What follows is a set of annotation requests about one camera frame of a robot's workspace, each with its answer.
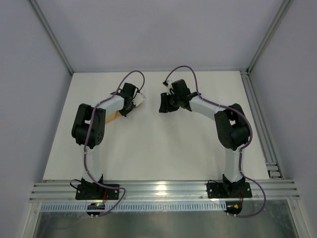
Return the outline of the beige cloth napkin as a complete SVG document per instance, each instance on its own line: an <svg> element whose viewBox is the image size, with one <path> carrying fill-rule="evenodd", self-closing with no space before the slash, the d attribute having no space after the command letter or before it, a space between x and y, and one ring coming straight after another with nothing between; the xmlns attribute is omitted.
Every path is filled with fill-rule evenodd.
<svg viewBox="0 0 317 238"><path fill-rule="evenodd" d="M114 113L112 113L111 115L107 116L106 117L106 123L120 117L120 116L124 116L126 117L132 110L134 110L136 107L133 105L133 102L132 102L132 105L130 106L129 109L122 109L120 111L116 111Z"/></svg>

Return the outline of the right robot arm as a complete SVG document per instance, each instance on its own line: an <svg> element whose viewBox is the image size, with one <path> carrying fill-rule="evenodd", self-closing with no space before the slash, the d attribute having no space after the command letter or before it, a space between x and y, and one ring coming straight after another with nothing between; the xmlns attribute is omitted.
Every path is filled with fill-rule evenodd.
<svg viewBox="0 0 317 238"><path fill-rule="evenodd" d="M166 80L167 88L161 93L160 113L170 113L179 108L202 114L215 122L218 140L225 148L225 170L222 182L216 183L218 192L210 186L209 193L216 197L252 197L250 184L242 174L243 146L252 132L239 104L222 106L204 99L198 92L191 92L185 80Z"/></svg>

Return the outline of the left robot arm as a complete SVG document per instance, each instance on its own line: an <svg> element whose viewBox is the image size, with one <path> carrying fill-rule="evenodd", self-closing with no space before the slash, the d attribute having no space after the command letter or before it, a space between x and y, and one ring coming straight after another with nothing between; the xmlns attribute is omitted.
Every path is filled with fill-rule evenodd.
<svg viewBox="0 0 317 238"><path fill-rule="evenodd" d="M84 172L87 178L77 180L75 186L77 200L118 200L119 184L104 183L103 173L98 172L98 148L103 141L106 128L106 118L113 113L127 116L142 101L144 95L141 89L131 83L124 83L111 95L98 102L95 106L80 104L71 130L71 136L76 144L83 147Z"/></svg>

